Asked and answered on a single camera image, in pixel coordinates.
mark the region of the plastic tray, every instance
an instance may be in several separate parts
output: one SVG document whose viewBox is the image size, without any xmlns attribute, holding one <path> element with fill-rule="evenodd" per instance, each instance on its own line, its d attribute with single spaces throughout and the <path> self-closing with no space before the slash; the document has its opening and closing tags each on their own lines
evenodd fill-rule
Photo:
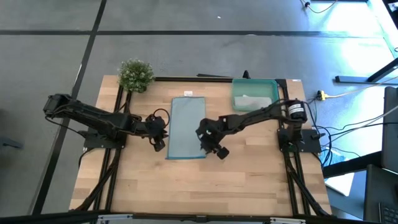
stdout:
<svg viewBox="0 0 398 224">
<path fill-rule="evenodd" d="M 258 108 L 236 106 L 235 96 L 269 97 L 272 102 L 279 99 L 278 86 L 275 80 L 256 78 L 236 78 L 232 80 L 232 107 L 236 111 L 254 111 Z"/>
</svg>

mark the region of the blue cloth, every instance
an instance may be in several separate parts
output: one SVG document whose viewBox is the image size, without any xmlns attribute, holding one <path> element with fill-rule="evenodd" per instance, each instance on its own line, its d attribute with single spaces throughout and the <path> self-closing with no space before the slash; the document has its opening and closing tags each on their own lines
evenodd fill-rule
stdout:
<svg viewBox="0 0 398 224">
<path fill-rule="evenodd" d="M 196 134 L 200 121 L 206 116 L 204 97 L 176 97 L 172 100 L 169 148 L 166 159 L 202 159 Z"/>
</svg>

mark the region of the gray floor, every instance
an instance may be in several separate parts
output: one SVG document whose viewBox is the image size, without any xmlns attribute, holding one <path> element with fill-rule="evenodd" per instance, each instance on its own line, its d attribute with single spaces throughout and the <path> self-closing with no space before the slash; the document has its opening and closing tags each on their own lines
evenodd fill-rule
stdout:
<svg viewBox="0 0 398 224">
<path fill-rule="evenodd" d="M 99 5 L 100 0 L 0 0 L 0 29 L 91 30 Z M 312 4 L 316 9 L 327 5 Z M 333 78 L 369 75 L 394 58 L 379 21 L 365 3 L 357 2 L 339 2 L 314 14 L 304 11 L 299 0 L 109 0 L 99 29 L 310 30 L 344 32 L 346 37 L 97 36 L 78 95 L 89 104 L 96 101 L 102 76 L 115 75 L 120 62 L 129 58 L 150 62 L 158 76 L 240 77 L 249 70 L 254 78 L 298 78 L 307 98 L 317 90 L 335 95 L 361 88 L 336 84 Z M 0 150 L 0 217 L 29 213 L 58 128 L 44 120 L 42 107 L 48 95 L 70 92 L 87 41 L 88 36 L 0 35 L 0 135 L 24 143 L 21 150 Z M 342 127 L 381 114 L 383 89 L 318 103 L 317 124 Z M 79 136 L 67 134 L 45 213 L 67 211 L 82 144 Z M 360 155 L 378 151 L 381 127 L 356 131 L 335 146 Z"/>
</svg>

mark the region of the potted plant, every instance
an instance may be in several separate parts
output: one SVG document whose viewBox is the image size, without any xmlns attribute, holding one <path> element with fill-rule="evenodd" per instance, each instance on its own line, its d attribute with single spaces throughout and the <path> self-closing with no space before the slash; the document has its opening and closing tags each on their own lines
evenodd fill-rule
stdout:
<svg viewBox="0 0 398 224">
<path fill-rule="evenodd" d="M 129 59 L 122 62 L 119 71 L 119 84 L 127 91 L 143 93 L 148 85 L 155 80 L 154 72 L 149 63 Z"/>
</svg>

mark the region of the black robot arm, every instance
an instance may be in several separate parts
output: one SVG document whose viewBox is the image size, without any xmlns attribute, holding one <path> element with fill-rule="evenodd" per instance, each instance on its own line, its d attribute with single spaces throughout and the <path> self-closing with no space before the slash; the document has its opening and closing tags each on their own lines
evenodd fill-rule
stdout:
<svg viewBox="0 0 398 224">
<path fill-rule="evenodd" d="M 286 107 L 286 116 L 281 115 L 281 107 Z M 304 110 L 304 102 L 299 100 L 277 101 L 266 108 L 261 108 L 246 114 L 231 114 L 218 117 L 218 120 L 203 119 L 196 130 L 201 142 L 201 148 L 206 153 L 215 153 L 220 159 L 224 159 L 229 151 L 220 146 L 220 141 L 228 134 L 236 134 L 246 126 L 262 121 L 277 119 L 289 125 L 288 139 L 291 143 L 302 140 L 301 127 L 307 121 Z"/>
<path fill-rule="evenodd" d="M 166 124 L 160 116 L 151 114 L 142 121 L 138 115 L 110 113 L 74 100 L 66 94 L 49 96 L 44 106 L 44 113 L 46 118 L 70 118 L 85 124 L 97 130 L 102 138 L 111 141 L 117 141 L 126 134 L 149 138 L 149 142 L 157 152 L 164 148 L 163 138 L 168 136 L 164 130 Z M 87 131 L 79 131 L 79 133 L 84 137 L 90 134 Z"/>
</svg>

